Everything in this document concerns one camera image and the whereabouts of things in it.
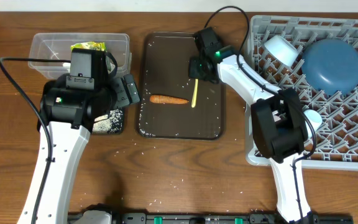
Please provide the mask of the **orange carrot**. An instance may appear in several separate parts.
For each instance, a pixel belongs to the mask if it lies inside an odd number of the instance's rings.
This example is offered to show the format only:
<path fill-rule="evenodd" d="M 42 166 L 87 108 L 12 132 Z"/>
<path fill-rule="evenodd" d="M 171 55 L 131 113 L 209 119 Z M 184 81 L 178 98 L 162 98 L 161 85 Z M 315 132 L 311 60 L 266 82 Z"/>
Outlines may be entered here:
<path fill-rule="evenodd" d="M 152 95 L 150 97 L 150 102 L 156 104 L 184 105 L 188 103 L 188 100 L 183 98 L 175 98 L 172 96 L 165 96 L 165 95 Z"/>

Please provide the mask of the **yellow plastic spoon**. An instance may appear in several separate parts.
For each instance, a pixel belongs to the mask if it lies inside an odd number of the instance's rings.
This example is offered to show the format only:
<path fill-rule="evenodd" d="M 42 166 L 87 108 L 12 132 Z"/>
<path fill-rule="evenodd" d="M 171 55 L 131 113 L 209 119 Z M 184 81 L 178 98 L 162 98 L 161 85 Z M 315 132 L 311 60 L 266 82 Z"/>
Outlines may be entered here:
<path fill-rule="evenodd" d="M 193 89 L 193 96 L 192 96 L 192 100 L 191 100 L 191 107 L 192 108 L 194 108 L 196 106 L 197 95 L 198 95 L 198 82 L 199 82 L 199 80 L 196 79 L 194 89 Z"/>

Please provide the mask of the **white rice grains pile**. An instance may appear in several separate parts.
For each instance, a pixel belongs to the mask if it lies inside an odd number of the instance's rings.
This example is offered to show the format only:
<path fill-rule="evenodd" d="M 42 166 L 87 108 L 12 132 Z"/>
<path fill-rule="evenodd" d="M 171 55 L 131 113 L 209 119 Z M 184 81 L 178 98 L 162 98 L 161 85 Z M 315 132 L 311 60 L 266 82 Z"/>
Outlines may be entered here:
<path fill-rule="evenodd" d="M 124 112 L 124 108 L 120 108 L 96 118 L 93 134 L 121 134 L 124 130 Z"/>

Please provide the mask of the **yellow green snack wrapper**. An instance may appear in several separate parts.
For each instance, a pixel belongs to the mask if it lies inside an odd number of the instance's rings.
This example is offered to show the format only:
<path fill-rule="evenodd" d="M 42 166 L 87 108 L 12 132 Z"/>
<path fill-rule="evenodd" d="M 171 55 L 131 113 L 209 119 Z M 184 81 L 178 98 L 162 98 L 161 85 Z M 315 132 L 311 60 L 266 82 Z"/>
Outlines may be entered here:
<path fill-rule="evenodd" d="M 99 50 L 99 51 L 106 51 L 106 45 L 104 42 L 82 42 L 74 44 L 70 47 L 71 50 L 73 49 L 88 49 L 88 50 Z"/>

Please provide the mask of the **light blue bowl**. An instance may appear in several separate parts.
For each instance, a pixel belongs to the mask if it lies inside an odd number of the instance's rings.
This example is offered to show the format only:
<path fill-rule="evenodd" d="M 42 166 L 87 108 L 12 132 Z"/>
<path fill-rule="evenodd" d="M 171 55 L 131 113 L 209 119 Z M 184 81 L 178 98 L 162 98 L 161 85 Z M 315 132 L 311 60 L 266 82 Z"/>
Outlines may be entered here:
<path fill-rule="evenodd" d="M 264 47 L 270 55 L 287 67 L 291 67 L 298 56 L 297 49 L 280 35 L 266 41 Z"/>

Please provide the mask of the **light blue plastic cup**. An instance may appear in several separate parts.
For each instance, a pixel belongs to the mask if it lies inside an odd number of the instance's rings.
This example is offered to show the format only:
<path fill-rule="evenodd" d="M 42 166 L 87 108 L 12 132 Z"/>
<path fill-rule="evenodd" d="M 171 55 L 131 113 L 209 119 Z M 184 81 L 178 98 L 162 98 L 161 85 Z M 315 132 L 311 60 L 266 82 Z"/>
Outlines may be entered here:
<path fill-rule="evenodd" d="M 304 115 L 309 119 L 313 130 L 316 132 L 318 130 L 318 128 L 322 125 L 323 123 L 323 119 L 321 117 L 321 115 L 315 111 L 315 110 L 305 110 L 304 111 Z M 308 123 L 305 120 L 305 124 L 306 124 L 306 129 L 308 132 L 308 138 L 312 138 L 312 132 L 311 132 L 311 128 L 308 126 Z"/>

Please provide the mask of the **dark blue plate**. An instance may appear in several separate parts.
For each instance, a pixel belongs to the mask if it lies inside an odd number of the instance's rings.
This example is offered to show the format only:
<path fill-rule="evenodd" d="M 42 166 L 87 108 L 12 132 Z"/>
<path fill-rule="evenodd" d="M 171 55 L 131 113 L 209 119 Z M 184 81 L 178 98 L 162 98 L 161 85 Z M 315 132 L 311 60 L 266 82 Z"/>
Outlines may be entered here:
<path fill-rule="evenodd" d="M 336 39 L 323 39 L 303 53 L 301 66 L 308 84 L 331 96 L 343 95 L 358 85 L 358 52 L 350 44 Z"/>

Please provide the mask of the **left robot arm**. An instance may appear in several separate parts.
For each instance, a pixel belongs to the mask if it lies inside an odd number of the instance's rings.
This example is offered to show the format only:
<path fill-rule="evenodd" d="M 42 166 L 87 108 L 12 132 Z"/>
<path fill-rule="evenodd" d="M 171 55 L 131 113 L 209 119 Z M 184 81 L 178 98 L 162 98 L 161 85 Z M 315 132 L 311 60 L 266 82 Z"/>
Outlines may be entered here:
<path fill-rule="evenodd" d="M 131 74 L 64 74 L 44 86 L 35 110 L 40 145 L 19 223 L 68 223 L 70 197 L 96 118 L 139 102 Z"/>

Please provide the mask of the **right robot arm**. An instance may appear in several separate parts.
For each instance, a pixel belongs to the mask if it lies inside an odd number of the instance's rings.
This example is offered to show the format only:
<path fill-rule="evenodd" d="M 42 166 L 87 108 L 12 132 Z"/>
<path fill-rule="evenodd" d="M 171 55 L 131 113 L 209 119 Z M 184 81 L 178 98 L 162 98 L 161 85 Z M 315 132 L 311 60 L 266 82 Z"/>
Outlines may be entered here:
<path fill-rule="evenodd" d="M 262 78 L 231 46 L 198 47 L 190 58 L 189 76 L 212 83 L 223 82 L 249 105 L 254 146 L 270 161 L 277 190 L 277 210 L 287 223 L 310 219 L 301 162 L 304 143 L 316 138 L 310 115 L 297 92 L 281 89 Z"/>

